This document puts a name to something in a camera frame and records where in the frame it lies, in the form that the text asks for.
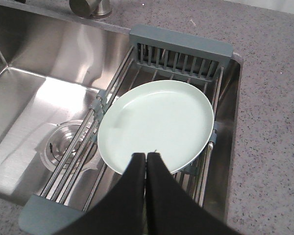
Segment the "sink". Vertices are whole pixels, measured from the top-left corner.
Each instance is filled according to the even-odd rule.
[[[109,86],[130,49],[129,35],[1,5],[0,19],[0,198],[24,205],[43,190],[89,105]],[[233,54],[223,75],[205,191],[204,208],[220,220],[226,217],[242,64]],[[142,71],[135,80],[138,69],[129,67],[117,97],[167,79]],[[83,209],[102,166],[95,148],[65,205]],[[119,178],[107,169],[91,206]]]

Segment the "dish rack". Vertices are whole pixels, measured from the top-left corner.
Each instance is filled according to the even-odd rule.
[[[132,28],[130,44],[131,47],[108,88],[98,92],[40,195],[33,195],[25,205],[19,222],[23,230],[36,235],[52,234],[88,210],[107,170],[106,164],[103,164],[82,211],[67,207],[64,203],[87,159],[97,147],[98,128],[105,112],[123,93],[155,80],[184,81],[194,85],[208,97],[216,115],[222,76],[233,53],[230,44],[147,25],[136,25]],[[128,79],[130,82],[124,87],[124,81]],[[205,149],[190,165],[174,174],[174,178],[200,206],[204,202],[209,162],[217,131],[215,123]],[[67,166],[67,160],[73,151],[76,152]],[[39,225],[42,223],[41,217],[46,215],[50,219],[49,223],[44,220],[45,230],[42,231]]]

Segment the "plate rim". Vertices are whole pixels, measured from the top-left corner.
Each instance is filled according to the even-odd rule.
[[[214,127],[214,122],[215,122],[215,116],[214,116],[214,111],[213,111],[213,107],[208,99],[208,97],[197,87],[193,86],[192,84],[189,84],[189,83],[186,83],[186,82],[183,82],[183,81],[178,81],[178,80],[158,80],[158,81],[151,81],[151,82],[147,82],[147,83],[144,83],[142,85],[139,85],[129,91],[127,91],[126,93],[124,93],[123,95],[121,95],[110,107],[109,109],[106,111],[106,113],[110,110],[110,108],[115,105],[115,103],[117,103],[119,101],[119,99],[121,99],[122,97],[127,97],[127,96],[130,96],[132,93],[134,93],[136,90],[138,89],[142,89],[142,87],[145,87],[145,86],[151,86],[151,84],[155,84],[155,83],[179,83],[179,84],[182,84],[182,86],[185,86],[185,87],[190,87],[191,89],[194,89],[196,90],[196,92],[198,92],[199,94],[201,94],[201,96],[205,99],[205,102],[207,102],[207,104],[209,104],[209,112],[210,114],[212,115],[212,118],[210,118],[212,120],[212,125],[211,125],[211,128],[210,128],[210,131],[209,131],[209,137],[207,138],[207,140],[205,141],[205,145],[200,149],[200,151],[194,156],[192,157],[187,163],[185,163],[183,166],[179,167],[178,169],[175,169],[175,170],[172,170],[170,171],[171,174],[175,174],[177,173],[178,171],[180,171],[181,169],[183,169],[185,166],[187,166],[189,163],[191,163],[205,148],[205,146],[207,145],[207,143],[209,142],[209,139],[210,139],[210,136],[212,134],[212,131],[213,131],[213,127]],[[139,96],[134,96],[132,97],[132,100],[135,100],[136,98],[138,98]],[[103,119],[101,120],[100,122],[100,125],[99,125],[99,128],[98,128],[98,151],[100,153],[100,156],[101,158],[103,159],[103,161],[107,164],[108,167],[110,167],[114,172],[122,175],[124,173],[124,171],[126,170],[126,168],[124,169],[123,172],[120,172],[118,170],[115,170],[114,167],[112,167],[106,160],[105,160],[105,157],[102,155],[102,151],[101,151],[101,144],[100,144],[100,127],[101,127],[101,123],[102,121],[104,120],[104,117],[105,115],[103,116]]]

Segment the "gray plastic end cap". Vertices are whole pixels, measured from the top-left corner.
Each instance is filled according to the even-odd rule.
[[[73,208],[32,195],[20,214],[19,227],[33,235],[51,235],[67,227],[83,214]]]

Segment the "metal rod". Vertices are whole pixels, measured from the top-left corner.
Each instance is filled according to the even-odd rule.
[[[199,188],[199,191],[198,191],[199,192],[199,199],[198,199],[198,195],[196,195],[196,197],[197,197],[196,201],[198,201],[198,204],[201,207],[204,205],[205,190],[206,190],[206,184],[207,184],[207,179],[208,179],[209,163],[210,163],[211,153],[212,153],[213,148],[214,148],[214,143],[209,142],[207,152],[206,152],[206,156],[205,156],[205,159],[204,159],[203,174],[202,174],[202,178],[201,178],[201,184],[200,184],[200,188]]]
[[[184,176],[185,176],[185,173],[184,172],[181,172],[180,179],[179,179],[179,184],[181,186],[183,186]]]
[[[208,87],[208,82],[205,82],[204,90],[203,90],[204,94],[206,94],[206,92],[207,92],[207,87]]]
[[[131,46],[129,48],[129,50],[127,51],[124,59],[122,60],[120,66],[118,67],[116,73],[114,74],[109,86],[107,87],[107,92],[106,92],[106,97],[108,97],[108,94],[110,93],[111,89],[113,88],[113,86],[115,85],[116,81],[118,80],[119,76],[120,76],[120,73],[121,71],[123,70],[128,58],[130,57],[131,53],[132,53],[132,50],[133,50],[133,46]]]
[[[65,203],[66,199],[68,198],[71,189],[73,188],[73,185],[75,184],[75,181],[77,180],[77,177],[79,176],[83,166],[85,165],[85,162],[88,158],[89,153],[91,152],[92,148],[95,146],[95,143],[91,143],[88,148],[86,149],[86,152],[84,156],[82,157],[81,161],[78,164],[78,167],[76,171],[74,172],[72,178],[69,181],[69,184],[67,185],[66,189],[64,190],[64,193],[62,194],[59,203],[63,204]]]
[[[210,65],[209,65],[209,70],[208,70],[208,73],[207,73],[207,79],[209,79],[210,74],[211,74],[211,72],[212,72],[212,69],[213,69],[215,63],[216,63],[215,61],[212,61],[212,62],[210,63]]]
[[[98,123],[97,121],[93,121],[92,125],[90,126],[85,138],[83,139],[83,141],[77,151],[77,153],[73,157],[69,167],[65,170],[64,175],[62,176],[59,184],[57,185],[55,191],[53,192],[53,195],[51,196],[51,199],[50,199],[51,201],[55,201],[58,198],[60,192],[63,189],[63,186],[65,185],[66,181],[68,180],[68,178],[69,178],[74,166],[76,165],[81,153],[83,152],[86,144],[88,143],[90,136],[93,134],[93,131],[94,131],[95,127],[97,126],[97,123]]]
[[[203,176],[203,162],[204,162],[204,158],[205,158],[205,154],[206,154],[206,148],[204,150],[204,153],[201,154],[201,156],[199,156],[199,160],[198,162],[196,163],[196,167],[199,168],[199,174],[195,176],[194,178],[194,184],[192,186],[192,198],[193,200],[198,203],[198,198],[199,198],[199,187],[200,187],[200,184],[201,184],[201,179],[202,179],[202,176]]]
[[[137,78],[137,76],[138,76],[138,74],[139,74],[141,68],[142,68],[142,67],[139,67],[139,69],[137,70],[137,72],[136,72],[136,74],[135,74],[135,76],[134,76],[134,79],[132,80],[131,84],[129,85],[127,91],[129,91],[129,90],[132,89],[132,87],[133,87],[133,85],[134,85],[134,82],[135,82],[135,80],[136,80],[136,78]]]
[[[214,100],[214,103],[213,103],[214,116],[216,116],[216,112],[217,112],[222,77],[223,77],[223,67],[221,68],[221,71],[220,71],[220,75],[219,75],[219,79],[217,83],[217,89],[215,89],[214,91],[214,99],[213,99]],[[203,169],[200,171],[200,175],[196,183],[196,189],[194,192],[194,200],[201,207],[203,206],[203,203],[204,203],[205,190],[206,190],[206,184],[208,179],[209,163],[210,163],[213,148],[214,148],[214,143],[209,142],[207,145],[207,150],[203,158],[203,164],[202,164]]]
[[[223,71],[224,71],[224,67],[221,67],[220,76],[219,76],[219,80],[218,80],[217,92],[216,92],[216,95],[215,95],[216,99],[215,99],[214,108],[213,108],[215,116],[217,114],[217,107],[218,107],[221,83],[222,83],[222,78],[223,78]]]
[[[124,80],[124,78],[125,78],[125,76],[126,76],[128,70],[129,70],[129,68],[131,67],[132,63],[133,63],[133,59],[131,59],[131,61],[129,62],[129,65],[128,65],[128,67],[126,68],[126,70],[125,70],[123,76],[120,78],[120,80],[119,80],[119,82],[117,83],[115,89],[113,90],[113,92],[112,92],[112,94],[111,94],[111,97],[110,97],[110,99],[109,99],[109,101],[108,101],[108,103],[107,103],[107,107],[110,107],[110,105],[112,104],[112,101],[114,100],[114,98],[115,98],[115,96],[116,96],[116,94],[117,94],[117,92],[118,92],[118,90],[119,90],[119,88],[120,88],[120,86],[121,86],[121,84],[122,84],[122,82],[123,82],[123,80]]]
[[[69,156],[71,155],[74,147],[76,146],[79,138],[81,137],[81,135],[84,133],[84,130],[89,122],[89,120],[93,117],[94,115],[94,111],[92,109],[90,109],[85,117],[85,119],[83,120],[81,126],[79,127],[77,133],[75,134],[74,138],[72,139],[68,149],[65,151],[61,161],[59,162],[59,164],[56,166],[55,170],[53,171],[51,177],[49,178],[47,184],[45,185],[44,189],[42,190],[40,196],[42,197],[46,197],[50,191],[50,189],[52,188],[54,182],[56,181],[56,179],[58,178],[64,164],[66,163],[67,159],[69,158]]]
[[[155,72],[153,73],[153,76],[152,76],[152,79],[151,79],[152,82],[155,80],[157,72],[158,72],[158,70],[155,70]]]
[[[99,175],[98,175],[98,177],[97,177],[97,179],[96,179],[96,181],[95,181],[95,183],[93,185],[92,191],[90,192],[90,194],[89,194],[89,196],[87,198],[87,201],[86,201],[86,203],[84,205],[84,208],[83,208],[83,212],[88,210],[88,208],[90,206],[90,203],[92,202],[92,200],[94,198],[94,195],[95,195],[95,193],[96,193],[96,191],[98,189],[99,183],[101,182],[106,169],[107,169],[107,164],[104,163],[101,170],[100,170],[100,172],[99,172]]]

